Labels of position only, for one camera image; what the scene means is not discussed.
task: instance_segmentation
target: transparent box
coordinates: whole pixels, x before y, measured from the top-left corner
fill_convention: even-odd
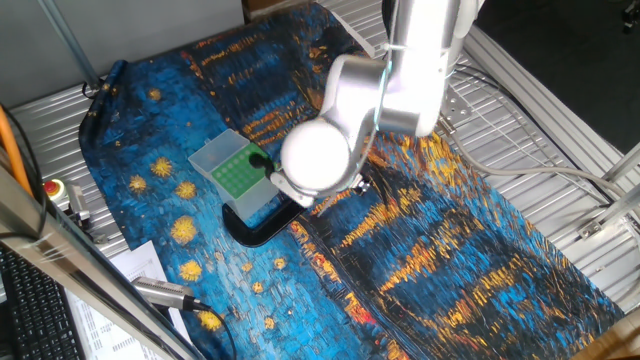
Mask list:
[[[189,157],[191,165],[216,186],[222,202],[245,222],[278,194],[264,169],[249,164],[253,153],[266,156],[257,145],[228,129]]]

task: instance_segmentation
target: blue and orange fabric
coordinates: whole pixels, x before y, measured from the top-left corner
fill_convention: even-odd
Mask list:
[[[129,246],[154,243],[169,281],[225,317],[240,358],[568,359],[623,316],[435,135],[382,134],[370,191],[321,217],[318,204],[260,248],[235,243],[187,158],[231,128],[277,161],[343,53],[364,56],[329,12],[292,8],[116,63],[81,126]],[[229,356],[211,314],[183,315],[205,355]]]

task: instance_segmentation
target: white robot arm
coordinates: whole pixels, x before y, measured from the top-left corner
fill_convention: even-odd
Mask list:
[[[320,114],[296,126],[270,180],[304,207],[362,185],[377,131],[426,136],[436,125],[447,75],[483,0],[397,0],[386,61],[339,56]]]

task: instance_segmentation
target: metal floor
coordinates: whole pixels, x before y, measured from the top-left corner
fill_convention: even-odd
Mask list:
[[[374,46],[376,57],[384,54],[387,37],[380,1],[319,2]],[[460,62],[469,64],[466,58]],[[497,168],[569,166],[567,159],[540,133],[539,127],[518,114],[516,108],[493,89],[459,74],[453,74],[450,83],[476,110],[469,119],[454,123],[476,159]],[[80,152],[78,126],[90,103],[78,86],[12,111],[29,135],[45,180],[75,181],[82,187],[91,211],[92,232],[108,236],[108,244],[101,248],[109,256],[125,249],[126,243]],[[596,140],[598,144],[605,144],[602,139]],[[560,146],[571,148],[573,143],[568,140]],[[577,228],[603,211],[602,205],[606,204],[590,184],[556,174],[489,176],[487,180],[623,310],[629,311],[640,301],[640,295],[629,297],[640,280],[638,238],[630,227],[621,223],[588,240],[579,238]]]

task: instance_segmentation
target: black keyboard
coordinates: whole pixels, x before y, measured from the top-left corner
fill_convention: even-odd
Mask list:
[[[0,272],[13,321],[16,359],[84,359],[63,288],[0,246]]]

